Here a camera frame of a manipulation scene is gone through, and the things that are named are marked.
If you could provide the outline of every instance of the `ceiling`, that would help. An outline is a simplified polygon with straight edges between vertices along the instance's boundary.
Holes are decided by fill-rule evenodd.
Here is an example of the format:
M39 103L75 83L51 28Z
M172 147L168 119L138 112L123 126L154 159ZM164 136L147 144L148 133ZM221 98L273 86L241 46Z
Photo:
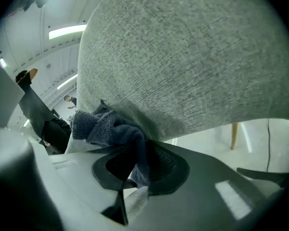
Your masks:
M0 58L14 79L22 70L37 68L32 89L52 109L67 93L77 87L76 80L57 87L77 73L81 32L49 40L50 31L86 24L102 0L49 0L39 9L32 4L24 12L0 22ZM26 118L17 106L8 126L21 127Z

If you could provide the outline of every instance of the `gray upholstery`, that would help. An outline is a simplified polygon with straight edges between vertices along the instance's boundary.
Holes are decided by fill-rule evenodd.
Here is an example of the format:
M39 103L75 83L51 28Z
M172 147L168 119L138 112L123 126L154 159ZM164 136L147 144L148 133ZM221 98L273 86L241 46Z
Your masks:
M103 0L77 91L79 109L103 99L159 141L289 119L289 35L266 0Z

